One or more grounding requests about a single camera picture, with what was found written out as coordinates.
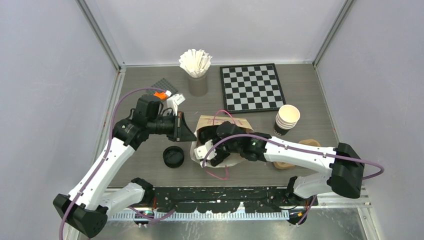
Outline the black coffee cup lid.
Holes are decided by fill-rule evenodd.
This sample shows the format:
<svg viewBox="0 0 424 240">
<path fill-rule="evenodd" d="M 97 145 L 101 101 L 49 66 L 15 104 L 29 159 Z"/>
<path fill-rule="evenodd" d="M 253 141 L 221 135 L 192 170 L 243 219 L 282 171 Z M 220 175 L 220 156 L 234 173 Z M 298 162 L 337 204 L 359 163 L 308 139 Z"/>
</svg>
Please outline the black coffee cup lid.
<svg viewBox="0 0 424 240">
<path fill-rule="evenodd" d="M 217 136 L 217 125 L 211 125 L 211 126 L 205 126 L 198 130 L 197 137 L 199 142 L 204 145 L 209 140 L 216 140 L 218 139 Z"/>
</svg>

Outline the paper gift bag pink handles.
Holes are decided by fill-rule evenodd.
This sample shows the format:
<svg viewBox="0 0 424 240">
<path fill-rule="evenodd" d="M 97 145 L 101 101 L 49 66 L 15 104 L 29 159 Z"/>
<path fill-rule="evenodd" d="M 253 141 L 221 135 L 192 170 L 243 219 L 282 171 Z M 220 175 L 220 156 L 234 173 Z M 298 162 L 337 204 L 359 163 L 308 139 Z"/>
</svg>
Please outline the paper gift bag pink handles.
<svg viewBox="0 0 424 240">
<path fill-rule="evenodd" d="M 201 145 L 200 143 L 200 137 L 199 133 L 200 130 L 204 130 L 206 127 L 217 127 L 218 125 L 224 123 L 224 122 L 230 122 L 232 124 L 236 124 L 238 127 L 240 127 L 242 130 L 244 130 L 246 133 L 252 133 L 254 131 L 251 124 L 248 122 L 245 118 L 237 118 L 233 117 L 231 114 L 229 114 L 226 110 L 219 110 L 216 112 L 214 116 L 212 115 L 201 115 L 199 117 L 199 120 L 197 122 L 194 134 L 197 136 L 197 141 L 194 141 L 191 143 L 189 156 L 191 160 L 198 163 L 201 167 L 202 161 L 196 158 L 195 154 L 195 148 L 199 147 Z M 210 176 L 220 179 L 220 180 L 227 180 L 229 177 L 229 171 L 228 168 L 233 167 L 235 165 L 238 165 L 242 162 L 245 162 L 246 159 L 235 154 L 231 153 L 229 157 L 227 157 L 222 163 L 219 163 L 217 166 L 212 166 L 209 162 L 205 164 L 205 171 Z M 225 177 L 219 177 L 209 171 L 209 169 L 218 169 L 218 168 L 224 168 L 225 169 Z"/>
</svg>

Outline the stack of black lids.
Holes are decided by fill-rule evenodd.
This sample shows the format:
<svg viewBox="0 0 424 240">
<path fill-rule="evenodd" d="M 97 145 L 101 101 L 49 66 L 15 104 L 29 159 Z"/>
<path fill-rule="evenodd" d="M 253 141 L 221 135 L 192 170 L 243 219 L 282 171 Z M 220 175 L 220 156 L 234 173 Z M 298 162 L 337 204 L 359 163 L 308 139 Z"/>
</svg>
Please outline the stack of black lids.
<svg viewBox="0 0 424 240">
<path fill-rule="evenodd" d="M 170 146 L 163 151 L 162 158 L 167 167 L 174 169 L 180 167 L 184 163 L 185 154 L 181 147 Z"/>
</svg>

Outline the stack of paper cups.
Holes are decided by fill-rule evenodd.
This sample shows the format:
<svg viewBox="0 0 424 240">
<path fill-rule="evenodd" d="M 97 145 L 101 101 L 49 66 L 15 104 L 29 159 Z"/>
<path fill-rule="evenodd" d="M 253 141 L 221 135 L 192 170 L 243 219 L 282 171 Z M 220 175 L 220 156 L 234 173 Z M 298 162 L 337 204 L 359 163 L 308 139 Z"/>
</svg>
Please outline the stack of paper cups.
<svg viewBox="0 0 424 240">
<path fill-rule="evenodd" d="M 290 104 L 281 106 L 275 116 L 274 133 L 284 136 L 296 126 L 300 116 L 300 111 L 295 106 Z"/>
</svg>

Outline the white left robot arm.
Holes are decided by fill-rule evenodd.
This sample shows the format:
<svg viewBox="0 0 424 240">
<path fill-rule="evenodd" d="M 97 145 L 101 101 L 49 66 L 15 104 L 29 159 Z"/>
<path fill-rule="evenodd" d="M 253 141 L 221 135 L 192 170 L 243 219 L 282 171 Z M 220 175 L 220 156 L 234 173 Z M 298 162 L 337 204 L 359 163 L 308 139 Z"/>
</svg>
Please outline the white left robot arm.
<svg viewBox="0 0 424 240">
<path fill-rule="evenodd" d="M 122 165 L 150 135 L 165 135 L 172 142 L 194 142 L 197 137 L 189 129 L 178 106 L 185 101 L 181 93 L 166 100 L 171 113 L 161 114 L 162 101 L 155 95 L 144 95 L 131 109 L 130 115 L 118 121 L 103 154 L 68 194 L 58 194 L 53 205 L 67 224 L 88 238 L 97 236 L 109 217 L 139 204 L 148 207 L 155 198 L 153 185 L 139 177 L 125 187 L 105 196 L 112 179 Z"/>
</svg>

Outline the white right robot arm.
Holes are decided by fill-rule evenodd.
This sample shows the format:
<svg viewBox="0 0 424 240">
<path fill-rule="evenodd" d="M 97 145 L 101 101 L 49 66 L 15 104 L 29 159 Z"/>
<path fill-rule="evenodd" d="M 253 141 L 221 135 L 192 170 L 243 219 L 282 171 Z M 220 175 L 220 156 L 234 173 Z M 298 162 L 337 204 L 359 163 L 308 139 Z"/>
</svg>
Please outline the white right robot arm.
<svg viewBox="0 0 424 240">
<path fill-rule="evenodd" d="M 347 143 L 340 142 L 337 147 L 310 146 L 267 133 L 247 133 L 229 121 L 208 128 L 200 134 L 200 141 L 217 146 L 220 162 L 235 153 L 252 162 L 284 162 L 314 170 L 315 174 L 290 178 L 285 198 L 291 205 L 321 193 L 334 192 L 350 199 L 361 195 L 365 165 L 357 162 L 359 155 Z"/>
</svg>

